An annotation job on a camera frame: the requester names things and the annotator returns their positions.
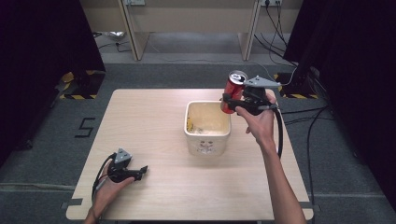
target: cable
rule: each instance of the cable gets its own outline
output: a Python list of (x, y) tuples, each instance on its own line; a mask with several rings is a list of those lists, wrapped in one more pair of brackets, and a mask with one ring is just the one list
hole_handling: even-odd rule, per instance
[[(308, 175), (309, 175), (309, 188), (311, 188), (311, 197), (312, 197), (312, 205), (315, 205), (315, 195), (314, 195), (314, 185), (312, 181), (312, 172), (311, 172), (311, 155), (309, 148), (309, 140), (311, 136), (312, 127), (314, 126), (315, 121), (318, 119), (319, 115), (327, 108), (327, 106), (320, 109), (320, 111), (314, 117), (311, 125), (309, 126), (308, 136), (306, 137), (306, 156), (308, 161)], [(312, 223), (315, 224), (315, 215), (312, 217)]]
[(285, 39), (285, 37), (283, 36), (283, 31), (282, 31), (282, 23), (280, 22), (280, 14), (282, 11), (282, 6), (280, 5), (280, 2), (276, 1), (276, 9), (277, 9), (277, 25), (279, 25), (279, 30), (280, 30), (280, 34), (282, 35), (282, 38)]
[(319, 108), (312, 108), (312, 109), (305, 109), (305, 110), (297, 110), (297, 111), (282, 112), (282, 115), (285, 115), (285, 114), (297, 114), (297, 113), (304, 113), (304, 112), (309, 112), (309, 111), (315, 111), (315, 110), (323, 109), (324, 107), (326, 107), (326, 105), (323, 106), (323, 107), (319, 107)]
[(283, 35), (281, 35), (281, 34), (279, 33), (279, 31), (277, 30), (277, 26), (275, 25), (274, 20), (272, 19), (271, 15), (270, 15), (270, 12), (268, 11), (268, 7), (267, 7), (265, 10), (267, 11), (268, 17), (270, 18), (272, 24), (274, 25), (276, 34), (277, 34), (277, 35), (279, 36), (279, 38), (283, 41), (283, 43), (285, 43), (285, 46), (287, 47), (287, 46), (288, 46), (288, 43), (286, 43), (286, 40), (285, 40), (285, 38), (283, 37)]
[(293, 80), (294, 72), (296, 71), (296, 69), (297, 69), (297, 66), (294, 68), (293, 72), (291, 73), (291, 77), (290, 77), (289, 82), (286, 83), (286, 84), (282, 84), (281, 86), (287, 86), (287, 85), (289, 85), (291, 83), (291, 81)]
[[(265, 49), (268, 49), (269, 51), (273, 52), (273, 53), (276, 54), (278, 57), (280, 57), (280, 58), (283, 59), (283, 56), (282, 56), (281, 54), (279, 54), (278, 52), (272, 50), (271, 48), (268, 48), (264, 43), (262, 43), (262, 42), (260, 41), (260, 39), (259, 39), (256, 35), (254, 35), (254, 37), (256, 38), (257, 41), (259, 41), (259, 43), (260, 43)], [(288, 61), (288, 60), (285, 60), (285, 61), (287, 61), (288, 63), (290, 63), (290, 64), (292, 64), (292, 65), (288, 65), (288, 64), (284, 64), (284, 63), (277, 63), (277, 64), (286, 65), (286, 66), (290, 66), (290, 67), (297, 67), (297, 64), (296, 64), (296, 63), (290, 62), (290, 61)]]
[[(270, 49), (272, 49), (272, 47), (274, 46), (275, 37), (276, 37), (276, 34), (274, 34), (273, 39), (271, 40)], [(272, 61), (273, 63), (276, 63), (276, 62), (274, 61), (274, 59), (272, 58), (272, 56), (271, 56), (271, 51), (272, 51), (272, 50), (270, 50), (270, 52), (268, 53), (268, 55), (270, 56), (271, 61)]]
[(315, 84), (317, 84), (319, 91), (322, 93), (322, 95), (324, 95), (323, 98), (324, 98), (325, 100), (329, 100), (329, 97), (328, 97), (328, 94), (327, 94), (327, 90), (326, 90), (326, 89), (323, 87), (323, 85), (320, 83), (319, 79), (318, 79), (315, 75), (312, 75), (313, 73), (314, 73), (314, 71), (313, 71), (313, 68), (311, 67), (311, 71), (310, 71), (310, 74), (311, 74), (311, 75), (308, 76), (308, 78), (310, 78), (310, 80), (312, 81), (312, 87), (313, 87), (313, 89), (316, 90)]
[(100, 174), (102, 173), (103, 168), (105, 167), (106, 163), (107, 163), (110, 159), (113, 159), (113, 160), (114, 160), (114, 158), (116, 158), (116, 156), (117, 156), (117, 153), (113, 153), (113, 154), (111, 154), (110, 156), (108, 156), (107, 159), (103, 162), (102, 166), (100, 167), (99, 172), (98, 172), (98, 174), (97, 174), (97, 176), (96, 176), (96, 178), (95, 178), (95, 181), (93, 182), (93, 186), (92, 186), (92, 195), (91, 195), (92, 201), (93, 201), (93, 197), (94, 197), (94, 194), (95, 194), (96, 187), (97, 187), (98, 184), (99, 184), (99, 179), (100, 179), (99, 176), (100, 176)]
[(117, 51), (118, 52), (125, 52), (125, 51), (132, 51), (131, 49), (125, 49), (125, 50), (120, 50), (120, 45), (121, 44), (125, 44), (125, 43), (128, 43), (128, 42), (124, 42), (124, 43), (116, 43), (116, 46), (117, 46)]
[(291, 125), (291, 124), (295, 124), (295, 123), (298, 123), (298, 122), (309, 121), (311, 119), (312, 119), (312, 117), (311, 118), (293, 119), (293, 120), (285, 121), (285, 125)]
[(126, 43), (129, 43), (129, 41), (122, 42), (122, 43), (116, 42), (116, 43), (105, 44), (105, 45), (99, 47), (99, 49), (101, 49), (101, 48), (103, 48), (103, 47), (107, 47), (107, 46), (116, 45), (117, 51), (118, 51), (118, 52), (124, 52), (124, 51), (129, 51), (129, 50), (131, 50), (131, 49), (128, 49), (128, 50), (121, 50), (121, 51), (119, 50), (119, 45), (123, 45), (123, 44), (126, 44)]
[(280, 116), (280, 112), (277, 108), (273, 109), (276, 116), (277, 128), (278, 128), (278, 145), (277, 145), (277, 155), (280, 158), (282, 156), (283, 150), (283, 126), (282, 126), (282, 117)]
[[(271, 44), (270, 42), (268, 42), (268, 40), (265, 39), (265, 37), (264, 37), (264, 35), (263, 35), (262, 33), (260, 33), (260, 35), (262, 36), (262, 39), (263, 39), (265, 42), (267, 42), (267, 44), (270, 45), (270, 48), (271, 48), (272, 44)], [(280, 48), (278, 48), (278, 47), (276, 47), (276, 46), (272, 46), (272, 48), (278, 49), (278, 50), (280, 50), (280, 51), (282, 51), (282, 52), (285, 52), (285, 50), (280, 49)]]

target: wall outlet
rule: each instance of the wall outlet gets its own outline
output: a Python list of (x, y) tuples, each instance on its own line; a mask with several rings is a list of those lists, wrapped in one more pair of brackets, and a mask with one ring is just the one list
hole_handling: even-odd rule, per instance
[(126, 6), (145, 6), (145, 0), (123, 0)]
[[(282, 6), (282, 0), (268, 0), (270, 5), (268, 7)], [(265, 7), (265, 0), (262, 0), (262, 7)]]

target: black curtain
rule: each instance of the black curtain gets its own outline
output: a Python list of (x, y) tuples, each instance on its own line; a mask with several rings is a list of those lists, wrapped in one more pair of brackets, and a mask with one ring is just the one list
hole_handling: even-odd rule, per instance
[[(304, 1), (285, 58), (301, 62), (312, 52), (309, 46), (316, 39), (311, 37), (324, 28), (318, 21), (326, 4)], [(335, 6), (337, 13), (328, 23), (332, 31), (305, 66), (319, 69), (337, 117), (396, 210), (396, 1), (353, 0)]]
[(1, 1), (2, 164), (68, 72), (105, 71), (78, 0)]

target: black tape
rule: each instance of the black tape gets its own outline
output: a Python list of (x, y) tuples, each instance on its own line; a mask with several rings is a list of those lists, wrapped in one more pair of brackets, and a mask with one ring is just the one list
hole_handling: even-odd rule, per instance
[(311, 202), (299, 202), (301, 208), (305, 209), (313, 209), (315, 212), (320, 212), (321, 208), (318, 204), (312, 204)]
[(86, 138), (86, 137), (90, 137), (91, 136), (91, 132), (93, 130), (92, 127), (84, 127), (84, 122), (85, 120), (95, 120), (95, 118), (84, 118), (81, 122), (81, 124), (79, 125), (79, 130), (88, 130), (88, 134), (85, 135), (75, 135), (75, 138)]
[(81, 204), (82, 204), (82, 198), (70, 199), (70, 201), (68, 203), (62, 203), (61, 208), (67, 209), (68, 206), (81, 205)]

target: forearm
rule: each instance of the forearm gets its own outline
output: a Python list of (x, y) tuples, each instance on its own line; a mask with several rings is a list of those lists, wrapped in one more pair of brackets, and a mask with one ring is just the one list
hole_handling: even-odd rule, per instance
[(88, 214), (84, 220), (84, 224), (97, 223), (99, 217), (103, 214), (104, 211), (105, 211), (105, 208), (102, 207), (100, 204), (94, 204), (88, 211)]
[(276, 154), (275, 143), (269, 142), (265, 148), (263, 145), (261, 147), (276, 223), (306, 223), (303, 210)]

